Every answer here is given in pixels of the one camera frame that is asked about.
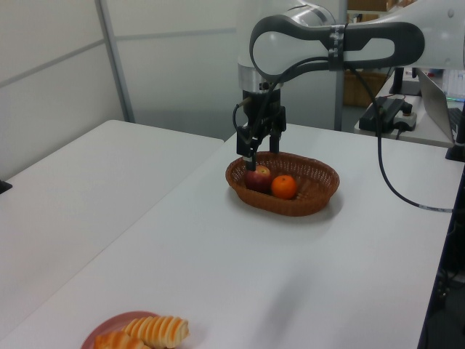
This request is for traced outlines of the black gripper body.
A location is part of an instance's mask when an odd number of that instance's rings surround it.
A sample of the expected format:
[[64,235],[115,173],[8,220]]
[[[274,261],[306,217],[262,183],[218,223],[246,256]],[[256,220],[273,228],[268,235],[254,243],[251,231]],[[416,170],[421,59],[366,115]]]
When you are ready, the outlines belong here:
[[243,91],[242,97],[248,100],[243,106],[248,122],[246,126],[239,127],[244,137],[268,135],[271,126],[278,126],[282,130],[286,128],[286,111],[281,105],[279,89],[272,94]]

